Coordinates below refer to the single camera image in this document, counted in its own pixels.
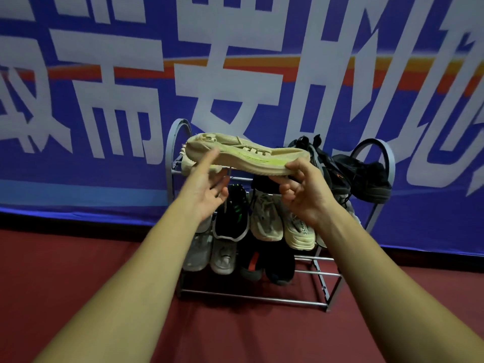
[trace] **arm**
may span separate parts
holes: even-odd
[[[280,183],[283,201],[324,239],[388,362],[478,362],[484,342],[402,271],[333,198],[321,172],[305,160],[296,183]]]
[[[57,333],[36,362],[150,360],[197,226],[228,196],[226,171],[211,182],[208,178],[217,155],[206,155],[133,257]]]

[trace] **red floor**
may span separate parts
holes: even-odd
[[[0,230],[0,361],[31,361],[137,247]],[[405,271],[484,337],[483,274]],[[315,297],[307,274],[290,288],[271,286],[269,292]],[[376,363],[383,359],[345,287],[327,314],[228,299],[174,298],[153,361]]]

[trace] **shoe rack rail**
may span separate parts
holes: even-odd
[[[166,140],[166,152],[165,152],[165,170],[166,170],[166,195],[168,199],[168,204],[171,204],[173,200],[175,199],[175,190],[173,187],[173,176],[179,176],[182,174],[180,170],[178,170],[178,167],[180,166],[181,163],[181,155],[178,155],[177,157],[174,157],[174,150],[175,150],[175,143],[177,141],[178,133],[180,130],[184,130],[186,134],[186,138],[184,137],[184,140],[188,139],[190,136],[192,136],[192,129],[190,127],[190,123],[183,119],[179,118],[175,120],[170,128],[170,131],[168,133],[168,139]],[[383,153],[383,159],[385,163],[385,169],[388,174],[388,181],[390,184],[393,186],[393,182],[395,179],[395,158],[393,155],[393,152],[391,151],[390,146],[379,139],[366,139],[363,140],[356,148],[353,150],[351,153],[352,157],[356,157],[365,147],[371,146],[371,145],[377,145],[382,153]],[[251,178],[249,177],[231,177],[231,181],[235,182],[246,182],[249,183],[252,181]],[[370,213],[370,216],[368,217],[368,220],[366,221],[364,228],[368,233],[370,233],[373,229],[373,226],[375,225],[375,222],[378,219],[378,216],[381,213],[381,210],[383,208],[382,204],[374,204],[372,211]],[[205,290],[195,290],[195,289],[187,289],[184,288],[184,278],[185,278],[185,273],[187,271],[182,270],[180,273],[180,276],[178,278],[178,283],[176,287],[176,294],[179,298],[181,298],[183,293],[192,293],[192,294],[204,294],[204,295],[214,295],[214,296],[220,296],[220,297],[232,297],[232,298],[241,298],[241,299],[251,299],[251,300],[259,300],[259,301],[265,301],[265,302],[274,302],[274,303],[284,303],[284,304],[293,304],[293,305],[307,305],[307,306],[317,306],[321,307],[323,311],[328,312],[330,310],[330,307],[333,306],[336,296],[341,290],[341,287],[344,283],[343,276],[341,274],[336,274],[336,273],[326,273],[324,271],[321,271],[321,268],[319,266],[320,261],[324,262],[334,262],[335,260],[331,257],[321,257],[319,256],[321,253],[322,248],[320,246],[317,247],[315,255],[314,256],[306,256],[306,255],[295,255],[294,258],[296,261],[302,261],[302,262],[307,262],[310,264],[309,270],[300,270],[296,269],[296,273],[303,273],[303,274],[308,274],[308,275],[318,275],[319,281],[321,283],[321,291],[324,294],[324,302],[321,301],[311,301],[311,300],[300,300],[300,299],[284,299],[284,298],[271,298],[271,297],[259,297],[259,296],[249,296],[249,295],[244,295],[244,294],[232,294],[232,293],[216,293],[216,292],[210,292],[210,291],[205,291]],[[330,292],[328,290],[328,287],[326,286],[326,281],[324,277],[335,277],[337,278],[336,283],[332,291]]]

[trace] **left hand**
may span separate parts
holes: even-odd
[[[228,197],[230,177],[227,176],[227,170],[222,169],[209,178],[210,165],[219,153],[219,150],[213,149],[205,154],[186,179],[177,198],[193,211],[198,223],[208,218]]]

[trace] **shoe rack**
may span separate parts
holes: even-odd
[[[168,138],[166,140],[166,152],[165,152],[165,170],[166,170],[166,196],[168,199],[168,204],[171,204],[175,198],[175,190],[173,188],[173,178],[174,176],[181,176],[182,172],[180,169],[180,164],[182,161],[182,156],[177,155],[174,156],[175,152],[175,143],[177,142],[177,137],[180,130],[185,131],[184,142],[186,139],[192,136],[192,129],[190,127],[190,123],[183,119],[179,118],[175,120],[170,128],[168,133]],[[384,142],[383,140],[379,139],[366,139],[360,142],[358,146],[353,150],[351,153],[352,157],[357,157],[358,154],[365,149],[367,146],[376,145],[383,153],[383,160],[385,170],[388,175],[388,181],[393,186],[395,180],[395,157],[393,152],[391,151],[390,146]],[[250,177],[231,177],[231,181],[236,183],[250,183],[252,178]],[[378,216],[380,215],[383,209],[383,204],[374,204],[371,210],[370,216],[366,221],[363,227],[368,233],[371,233],[373,226],[375,225]],[[242,298],[242,299],[252,299],[252,300],[259,300],[265,302],[274,302],[274,303],[284,303],[284,304],[293,304],[293,305],[307,305],[307,306],[317,306],[320,307],[323,311],[328,312],[330,308],[334,305],[336,296],[338,292],[341,290],[341,287],[344,284],[344,278],[340,273],[326,273],[321,271],[319,266],[319,262],[334,262],[335,260],[331,257],[321,257],[321,247],[317,246],[316,252],[314,256],[306,256],[306,255],[295,255],[294,258],[296,261],[302,261],[308,263],[310,266],[307,270],[295,270],[296,273],[304,273],[304,274],[313,274],[318,275],[320,284],[321,284],[321,291],[324,295],[324,302],[322,301],[313,301],[313,300],[300,300],[300,299],[283,299],[283,298],[270,298],[270,297],[258,297],[258,296],[249,296],[243,294],[231,294],[231,293],[216,293],[216,292],[209,292],[205,290],[194,290],[194,289],[187,289],[184,288],[184,276],[187,271],[182,270],[180,276],[178,278],[178,283],[176,287],[176,294],[179,298],[182,297],[183,294],[207,294],[207,295],[214,295],[220,297],[232,297],[232,298]],[[326,286],[325,277],[332,277],[337,278],[335,286],[331,290],[328,290]],[[317,295],[319,295],[319,286],[316,286]]]

